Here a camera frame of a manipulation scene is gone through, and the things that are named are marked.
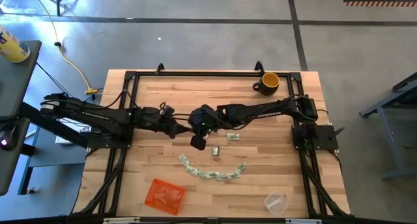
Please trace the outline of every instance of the wooden tabletop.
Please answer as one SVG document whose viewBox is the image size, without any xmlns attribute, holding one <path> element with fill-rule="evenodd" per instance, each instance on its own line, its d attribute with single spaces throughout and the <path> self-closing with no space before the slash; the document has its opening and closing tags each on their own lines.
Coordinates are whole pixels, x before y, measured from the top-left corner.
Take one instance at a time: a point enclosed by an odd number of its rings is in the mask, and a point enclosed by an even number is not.
<svg viewBox="0 0 417 224">
<path fill-rule="evenodd" d="M 110 104 L 119 95 L 125 72 L 109 71 L 102 105 Z M 301 74 L 305 94 L 315 100 L 317 109 L 326 109 L 318 73 Z M 273 96 L 262 96 L 252 90 L 252 84 L 258 79 L 140 77 L 136 100 L 139 106 L 152 107 L 158 107 L 165 101 L 175 108 L 175 113 L 190 113 L 202 104 L 215 109 L 217 105 L 252 105 L 288 97 L 285 79 L 281 79 L 280 87 Z M 328 123 L 325 112 L 319 112 L 317 123 Z M 265 208 L 264 199 L 273 191 L 278 191 L 286 196 L 289 203 L 282 217 L 307 217 L 300 160 L 291 139 L 292 125 L 293 120 L 288 116 L 258 119 L 238 132 L 240 141 L 228 141 L 228 131 L 219 130 L 209 135 L 204 151 L 190 146 L 191 133 L 170 139 L 164 133 L 135 130 L 124 166 L 117 215 L 170 216 L 144 205 L 152 180 L 158 178 L 187 190 L 179 216 L 273 217 Z M 219 158 L 211 156 L 211 146 L 220 147 Z M 108 154 L 108 149 L 100 149 L 87 158 L 75 212 L 84 208 L 102 185 Z M 204 171 L 231 173 L 242 162 L 246 162 L 247 166 L 240 178 L 231 181 L 202 179 L 186 173 L 177 158 L 180 154 L 187 155 L 192 166 Z M 338 161 L 327 151 L 317 151 L 317 158 L 323 186 L 340 208 L 349 213 Z M 107 208 L 112 190 L 113 187 L 109 191 Z M 319 210 L 315 191 L 313 198 L 316 210 Z"/>
</svg>

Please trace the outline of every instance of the yellow cable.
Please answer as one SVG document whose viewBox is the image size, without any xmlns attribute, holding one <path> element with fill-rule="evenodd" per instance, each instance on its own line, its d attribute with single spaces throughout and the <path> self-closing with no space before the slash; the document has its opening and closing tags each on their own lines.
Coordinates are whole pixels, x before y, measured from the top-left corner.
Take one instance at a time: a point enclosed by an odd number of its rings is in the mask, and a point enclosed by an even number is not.
<svg viewBox="0 0 417 224">
<path fill-rule="evenodd" d="M 38 0 L 38 1 L 42 5 L 42 7 L 45 9 L 45 12 L 48 14 L 48 17 L 50 18 L 50 21 L 51 21 L 52 27 L 53 27 L 53 31 L 55 32 L 55 38 L 57 39 L 57 42 L 58 42 L 59 39 L 58 39 L 57 29 L 55 28 L 55 24 L 53 23 L 52 17 L 50 15 L 50 13 L 48 12 L 48 10 L 46 10 L 46 7 L 42 3 L 42 1 L 41 0 Z M 87 85 L 87 90 L 85 91 L 85 94 L 96 94 L 96 93 L 98 93 L 98 90 L 97 89 L 91 88 L 91 86 L 90 86 L 89 82 L 87 81 L 87 78 L 85 78 L 83 72 L 76 65 L 74 65 L 74 63 L 72 63 L 67 58 L 65 58 L 65 56 L 63 55 L 61 49 L 59 49 L 59 46 L 57 46 L 57 48 L 58 48 L 59 54 L 64 59 L 64 61 L 66 61 L 68 64 L 70 64 L 72 67 L 74 67 L 79 72 L 79 74 L 81 74 L 81 77 L 84 79 L 84 82 Z"/>
</svg>

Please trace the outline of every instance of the concrete floor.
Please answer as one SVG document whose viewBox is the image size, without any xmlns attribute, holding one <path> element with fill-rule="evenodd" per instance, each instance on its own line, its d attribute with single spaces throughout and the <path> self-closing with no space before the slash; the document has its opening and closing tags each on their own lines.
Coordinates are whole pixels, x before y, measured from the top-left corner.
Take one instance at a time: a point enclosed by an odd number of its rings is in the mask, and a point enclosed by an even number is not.
<svg viewBox="0 0 417 224">
<path fill-rule="evenodd" d="M 55 13 L 52 2 L 43 2 Z M 288 0 L 65 0 L 63 3 L 67 8 L 65 16 L 291 19 Z M 417 20 L 417 8 L 345 7 L 342 0 L 295 0 L 295 5 L 300 20 Z M 4 0 L 0 9 L 8 14 L 2 16 L 1 23 L 9 31 L 21 40 L 43 42 L 39 63 L 74 96 L 83 98 L 83 81 L 58 55 L 50 23 L 37 16 L 45 14 L 38 2 Z M 66 56 L 83 69 L 96 88 L 104 86 L 110 68 L 156 68 L 158 63 L 169 69 L 249 70 L 261 60 L 269 70 L 300 70 L 292 25 L 59 22 L 56 26 Z M 416 28 L 300 26 L 300 33 L 308 70 L 320 74 L 330 119 L 335 126 L 346 127 L 338 141 L 351 212 L 358 217 L 417 222 L 417 178 L 380 180 L 381 173 L 394 168 L 388 144 L 378 116 L 363 120 L 358 115 L 360 110 L 389 94 L 397 82 L 417 71 Z M 36 68 L 25 101 L 38 106 L 44 95 L 57 91 Z M 23 160 L 22 157 L 18 168 L 22 168 Z M 12 191 L 0 197 L 0 220 L 56 216 L 71 211 L 82 166 L 38 170 L 29 187 L 45 192 L 19 198 Z M 20 177 L 19 173 L 22 172 L 18 169 L 15 177 Z M 50 208 L 62 200 L 68 202 Z M 11 205 L 25 208 L 19 212 L 3 208 Z"/>
</svg>

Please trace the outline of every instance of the black mug handle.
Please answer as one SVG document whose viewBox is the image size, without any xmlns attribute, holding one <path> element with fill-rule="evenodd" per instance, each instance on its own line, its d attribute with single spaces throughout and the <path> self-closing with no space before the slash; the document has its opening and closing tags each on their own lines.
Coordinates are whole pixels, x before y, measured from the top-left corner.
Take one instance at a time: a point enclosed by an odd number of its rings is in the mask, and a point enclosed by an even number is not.
<svg viewBox="0 0 417 224">
<path fill-rule="evenodd" d="M 255 91 L 259 91 L 259 87 L 261 86 L 261 82 L 259 81 L 259 82 L 257 82 L 257 83 L 254 83 L 253 85 L 252 85 L 252 88 L 255 90 Z"/>
</svg>

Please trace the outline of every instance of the can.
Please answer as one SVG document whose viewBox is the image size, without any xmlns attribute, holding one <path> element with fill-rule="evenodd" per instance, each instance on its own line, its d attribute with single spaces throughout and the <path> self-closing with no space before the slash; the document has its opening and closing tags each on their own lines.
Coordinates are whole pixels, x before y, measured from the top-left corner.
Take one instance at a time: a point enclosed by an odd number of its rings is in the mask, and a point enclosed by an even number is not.
<svg viewBox="0 0 417 224">
<path fill-rule="evenodd" d="M 31 50 L 25 44 L 0 25 L 0 55 L 12 63 L 20 63 L 30 54 Z"/>
</svg>

